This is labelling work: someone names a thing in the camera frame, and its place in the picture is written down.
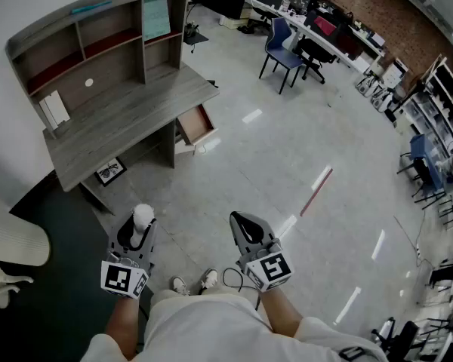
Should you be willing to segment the black office chair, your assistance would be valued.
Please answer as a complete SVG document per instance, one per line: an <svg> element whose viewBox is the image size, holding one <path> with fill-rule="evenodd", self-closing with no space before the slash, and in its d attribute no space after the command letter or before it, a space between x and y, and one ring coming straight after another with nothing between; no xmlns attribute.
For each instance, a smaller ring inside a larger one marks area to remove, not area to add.
<svg viewBox="0 0 453 362"><path fill-rule="evenodd" d="M307 73L311 69L320 77L320 83L324 84L325 77L319 70L322 68L323 63L332 64L336 56L327 52L327 50L315 43L311 38L305 37L298 41L294 53L303 60L306 66L302 79L307 79Z"/></svg>

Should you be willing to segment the black equipment base plate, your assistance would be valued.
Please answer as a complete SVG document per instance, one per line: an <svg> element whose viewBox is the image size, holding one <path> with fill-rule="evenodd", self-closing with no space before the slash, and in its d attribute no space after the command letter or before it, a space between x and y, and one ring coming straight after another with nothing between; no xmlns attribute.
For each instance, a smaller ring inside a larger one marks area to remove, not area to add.
<svg viewBox="0 0 453 362"><path fill-rule="evenodd" d="M195 45L208 41L208 38L200 33L199 25L194 22L186 23L183 32L183 42L188 45Z"/></svg>

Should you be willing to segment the white cylindrical object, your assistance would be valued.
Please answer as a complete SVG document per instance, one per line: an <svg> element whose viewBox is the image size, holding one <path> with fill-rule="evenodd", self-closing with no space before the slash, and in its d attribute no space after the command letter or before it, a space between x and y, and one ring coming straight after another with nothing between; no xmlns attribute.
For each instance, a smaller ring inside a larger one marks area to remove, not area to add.
<svg viewBox="0 0 453 362"><path fill-rule="evenodd" d="M140 246L146 235L146 230L154 219L154 210L148 204L138 204L133 210L133 235L130 239L131 247Z"/></svg>

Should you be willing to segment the person's left white shoe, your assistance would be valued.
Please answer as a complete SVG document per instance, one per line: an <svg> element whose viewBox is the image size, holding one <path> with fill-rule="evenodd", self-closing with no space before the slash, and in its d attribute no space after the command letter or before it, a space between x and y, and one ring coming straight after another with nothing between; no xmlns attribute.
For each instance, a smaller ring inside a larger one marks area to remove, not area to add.
<svg viewBox="0 0 453 362"><path fill-rule="evenodd" d="M171 279L171 289L175 293L178 293L178 294L180 294L182 296L189 296L190 295L190 290L188 289L188 286L186 285L186 282L180 276L174 276Z"/></svg>

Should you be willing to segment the teal poster board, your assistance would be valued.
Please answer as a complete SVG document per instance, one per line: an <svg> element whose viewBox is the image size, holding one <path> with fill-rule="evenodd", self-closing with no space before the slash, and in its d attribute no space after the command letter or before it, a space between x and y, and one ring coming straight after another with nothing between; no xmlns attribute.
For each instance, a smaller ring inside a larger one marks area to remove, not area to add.
<svg viewBox="0 0 453 362"><path fill-rule="evenodd" d="M143 40L149 41L170 31L168 0L144 0Z"/></svg>

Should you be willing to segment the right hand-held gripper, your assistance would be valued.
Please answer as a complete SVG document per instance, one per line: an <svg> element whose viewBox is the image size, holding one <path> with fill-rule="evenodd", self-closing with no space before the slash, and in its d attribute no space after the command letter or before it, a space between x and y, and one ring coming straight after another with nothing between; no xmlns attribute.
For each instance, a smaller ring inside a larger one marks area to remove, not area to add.
<svg viewBox="0 0 453 362"><path fill-rule="evenodd" d="M289 255L283 250L280 240L274 239L273 230L266 220L250 213L233 211L230 228L242 254L237 265L258 292L279 287L294 274Z"/></svg>

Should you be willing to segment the blue table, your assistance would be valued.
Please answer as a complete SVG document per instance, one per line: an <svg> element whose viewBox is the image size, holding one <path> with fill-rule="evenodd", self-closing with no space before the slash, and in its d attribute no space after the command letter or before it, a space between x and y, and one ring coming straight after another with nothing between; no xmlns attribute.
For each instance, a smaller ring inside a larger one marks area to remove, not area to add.
<svg viewBox="0 0 453 362"><path fill-rule="evenodd" d="M418 134L410 140L410 152L400 155L408 156L411 163L398 170L397 174L414 169L421 181L420 188L415 192L413 197L419 192L423 192L423 197L416 200L416 203L427 201L431 198L439 199L445 194L443 187L443 178L441 171L437 168L436 162L439 157L437 149L426 137L425 134Z"/></svg>

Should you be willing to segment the wooden drawer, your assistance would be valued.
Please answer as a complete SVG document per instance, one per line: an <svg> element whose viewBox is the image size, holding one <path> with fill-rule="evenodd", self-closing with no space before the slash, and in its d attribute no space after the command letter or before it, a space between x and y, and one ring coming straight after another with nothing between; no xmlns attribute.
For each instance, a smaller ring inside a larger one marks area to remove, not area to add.
<svg viewBox="0 0 453 362"><path fill-rule="evenodd" d="M175 154L195 153L217 128L214 126L205 107L200 104L176 118Z"/></svg>

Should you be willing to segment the blue chair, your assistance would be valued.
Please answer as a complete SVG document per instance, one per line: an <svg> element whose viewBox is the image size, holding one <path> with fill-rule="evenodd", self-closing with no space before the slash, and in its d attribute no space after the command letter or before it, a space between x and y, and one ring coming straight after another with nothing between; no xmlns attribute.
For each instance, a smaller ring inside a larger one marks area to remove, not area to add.
<svg viewBox="0 0 453 362"><path fill-rule="evenodd" d="M286 69L286 73L283 78L282 85L279 89L279 94L283 92L290 71L292 69L296 70L294 78L291 82L291 87L293 87L297 79L298 73L300 71L300 68L304 64L303 60L297 54L283 46L283 42L286 39L288 39L291 36L291 34L292 34L291 28L289 27L284 17L277 17L272 19L270 32L269 35L267 36L267 41L264 47L267 56L263 62L259 78L262 77L269 59L272 59L276 62L273 71L276 70L276 67L278 65L283 66Z"/></svg>

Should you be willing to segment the red bag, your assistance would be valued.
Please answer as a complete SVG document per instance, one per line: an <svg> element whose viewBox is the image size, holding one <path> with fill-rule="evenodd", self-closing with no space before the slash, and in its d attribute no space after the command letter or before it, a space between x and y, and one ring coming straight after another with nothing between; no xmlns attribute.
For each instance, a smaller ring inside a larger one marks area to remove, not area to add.
<svg viewBox="0 0 453 362"><path fill-rule="evenodd" d="M316 27L321 31L325 36L330 36L335 30L336 26L328 22L325 18L318 16L314 23Z"/></svg>

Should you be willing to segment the person's left forearm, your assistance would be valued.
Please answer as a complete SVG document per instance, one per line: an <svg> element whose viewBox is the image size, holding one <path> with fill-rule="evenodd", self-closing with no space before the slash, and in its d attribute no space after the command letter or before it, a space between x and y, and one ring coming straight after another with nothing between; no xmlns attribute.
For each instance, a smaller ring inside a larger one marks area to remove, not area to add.
<svg viewBox="0 0 453 362"><path fill-rule="evenodd" d="M127 360L136 355L139 330L139 301L122 297L112 311L106 325L105 334L110 336L119 346Z"/></svg>

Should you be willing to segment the white shelving rack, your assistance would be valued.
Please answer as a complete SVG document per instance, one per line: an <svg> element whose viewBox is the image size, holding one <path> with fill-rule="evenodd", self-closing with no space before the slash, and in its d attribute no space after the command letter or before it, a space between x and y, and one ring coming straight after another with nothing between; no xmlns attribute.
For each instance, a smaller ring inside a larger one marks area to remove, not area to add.
<svg viewBox="0 0 453 362"><path fill-rule="evenodd" d="M426 135L445 157L453 153L453 72L439 55L418 77L394 113L405 116L411 128Z"/></svg>

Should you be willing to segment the person's right white shoe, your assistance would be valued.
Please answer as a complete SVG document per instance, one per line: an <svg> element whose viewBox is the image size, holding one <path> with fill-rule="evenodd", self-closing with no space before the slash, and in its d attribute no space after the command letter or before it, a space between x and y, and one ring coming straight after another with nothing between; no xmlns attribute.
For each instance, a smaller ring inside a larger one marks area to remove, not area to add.
<svg viewBox="0 0 453 362"><path fill-rule="evenodd" d="M211 289L217 284L218 271L215 268L207 270L200 280L199 295L202 295L206 290Z"/></svg>

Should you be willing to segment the white box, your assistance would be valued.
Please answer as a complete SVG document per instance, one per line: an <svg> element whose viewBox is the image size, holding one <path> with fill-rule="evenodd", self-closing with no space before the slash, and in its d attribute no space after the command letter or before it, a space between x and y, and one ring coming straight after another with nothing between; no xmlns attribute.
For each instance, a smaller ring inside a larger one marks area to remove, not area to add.
<svg viewBox="0 0 453 362"><path fill-rule="evenodd" d="M63 122L70 120L69 113L57 90L40 100L39 105L53 130Z"/></svg>

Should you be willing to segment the teal strip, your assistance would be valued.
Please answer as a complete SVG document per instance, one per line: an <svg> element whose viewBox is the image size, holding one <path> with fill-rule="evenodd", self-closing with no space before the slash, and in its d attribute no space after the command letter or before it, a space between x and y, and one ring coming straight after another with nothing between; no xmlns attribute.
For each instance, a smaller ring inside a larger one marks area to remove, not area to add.
<svg viewBox="0 0 453 362"><path fill-rule="evenodd" d="M110 5L111 3L112 3L111 1L104 1L104 2L96 3L94 5L87 5L87 6L83 6L83 7L79 7L79 8L73 8L71 10L70 14L75 15L75 14L80 14L80 13L87 12L87 11L92 11L96 8L103 7L105 5Z"/></svg>

